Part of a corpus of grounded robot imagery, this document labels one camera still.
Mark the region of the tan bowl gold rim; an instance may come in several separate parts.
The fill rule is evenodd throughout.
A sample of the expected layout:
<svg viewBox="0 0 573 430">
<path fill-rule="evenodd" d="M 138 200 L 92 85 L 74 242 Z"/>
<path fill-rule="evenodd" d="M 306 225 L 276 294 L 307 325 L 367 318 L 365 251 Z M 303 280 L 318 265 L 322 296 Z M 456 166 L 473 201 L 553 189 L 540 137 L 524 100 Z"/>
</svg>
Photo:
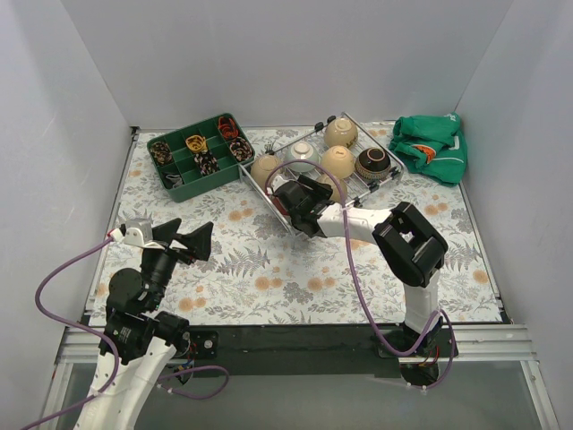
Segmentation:
<svg viewBox="0 0 573 430">
<path fill-rule="evenodd" d="M 251 176 L 255 183 L 263 189 L 270 172 L 281 164 L 276 155 L 264 154 L 255 159 L 251 166 Z"/>
</svg>

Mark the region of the tan bowl front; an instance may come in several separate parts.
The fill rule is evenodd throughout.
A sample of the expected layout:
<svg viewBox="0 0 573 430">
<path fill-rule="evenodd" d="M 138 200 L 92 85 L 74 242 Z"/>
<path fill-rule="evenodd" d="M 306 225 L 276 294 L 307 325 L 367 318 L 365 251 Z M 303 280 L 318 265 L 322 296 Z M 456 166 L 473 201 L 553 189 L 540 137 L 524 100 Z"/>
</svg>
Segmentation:
<svg viewBox="0 0 573 430">
<path fill-rule="evenodd" d="M 316 181 L 320 184 L 329 185 L 331 187 L 332 195 L 330 196 L 330 199 L 333 202 L 342 204 L 346 201 L 348 191 L 346 183 L 342 179 L 337 176 L 335 176 L 335 179 L 332 179 L 330 176 L 322 174 L 316 179 Z"/>
</svg>

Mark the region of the cream embossed bowl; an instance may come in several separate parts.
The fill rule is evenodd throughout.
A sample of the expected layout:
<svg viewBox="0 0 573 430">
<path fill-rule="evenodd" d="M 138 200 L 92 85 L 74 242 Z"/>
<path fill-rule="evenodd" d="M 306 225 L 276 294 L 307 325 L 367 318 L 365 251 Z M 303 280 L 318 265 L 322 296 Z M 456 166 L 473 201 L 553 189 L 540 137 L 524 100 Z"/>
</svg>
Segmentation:
<svg viewBox="0 0 573 430">
<path fill-rule="evenodd" d="M 321 166 L 332 175 L 345 179 L 355 171 L 355 158 L 347 147 L 334 146 L 321 156 Z"/>
</svg>

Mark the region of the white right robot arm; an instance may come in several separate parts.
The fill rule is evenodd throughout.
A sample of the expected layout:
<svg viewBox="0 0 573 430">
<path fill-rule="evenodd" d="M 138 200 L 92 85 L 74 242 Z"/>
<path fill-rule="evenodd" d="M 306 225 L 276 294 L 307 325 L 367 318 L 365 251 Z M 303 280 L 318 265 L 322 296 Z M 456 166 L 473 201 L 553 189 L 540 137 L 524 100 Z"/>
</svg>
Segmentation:
<svg viewBox="0 0 573 430">
<path fill-rule="evenodd" d="M 437 346 L 436 333 L 447 318 L 438 303 L 438 279 L 448 244 L 413 204 L 401 202 L 385 210 L 346 206 L 330 199 L 329 185 L 306 176 L 297 180 L 275 179 L 265 191 L 286 211 L 294 229 L 308 237 L 345 239 L 346 258 L 359 303 L 388 352 L 397 357 L 421 357 Z M 392 273 L 403 283 L 405 350 L 392 345 L 372 317 L 357 277 L 352 240 L 377 245 Z"/>
</svg>

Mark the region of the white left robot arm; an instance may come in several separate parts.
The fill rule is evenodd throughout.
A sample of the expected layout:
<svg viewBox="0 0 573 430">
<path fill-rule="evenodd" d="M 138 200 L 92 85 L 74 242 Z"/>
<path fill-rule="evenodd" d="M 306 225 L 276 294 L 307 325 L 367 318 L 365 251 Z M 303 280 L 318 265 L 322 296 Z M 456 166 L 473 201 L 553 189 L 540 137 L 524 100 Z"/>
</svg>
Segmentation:
<svg viewBox="0 0 573 430">
<path fill-rule="evenodd" d="M 192 365 L 212 347 L 212 340 L 192 334 L 186 319 L 158 309 L 178 263 L 210 258 L 212 223 L 188 234 L 179 233 L 181 223 L 131 219 L 110 232 L 114 241 L 142 250 L 141 265 L 117 271 L 109 282 L 104 333 L 111 341 L 99 344 L 93 399 L 76 428 L 132 429 L 166 364 L 183 357 Z"/>
</svg>

